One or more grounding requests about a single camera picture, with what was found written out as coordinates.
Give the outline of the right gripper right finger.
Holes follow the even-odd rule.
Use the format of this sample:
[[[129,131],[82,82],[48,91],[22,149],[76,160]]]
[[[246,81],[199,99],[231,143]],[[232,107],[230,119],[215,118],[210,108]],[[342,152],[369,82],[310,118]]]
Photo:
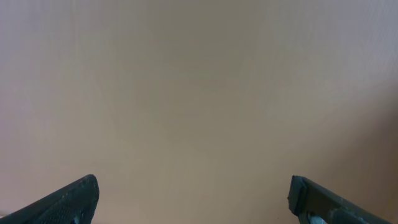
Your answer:
[[[300,223],[389,224],[302,176],[292,177],[287,199]]]

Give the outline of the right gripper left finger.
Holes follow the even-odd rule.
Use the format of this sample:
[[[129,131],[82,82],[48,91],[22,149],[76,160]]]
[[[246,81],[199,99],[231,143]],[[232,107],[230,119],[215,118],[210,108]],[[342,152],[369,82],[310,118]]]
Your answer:
[[[93,174],[1,218],[1,224],[90,224],[100,191]]]

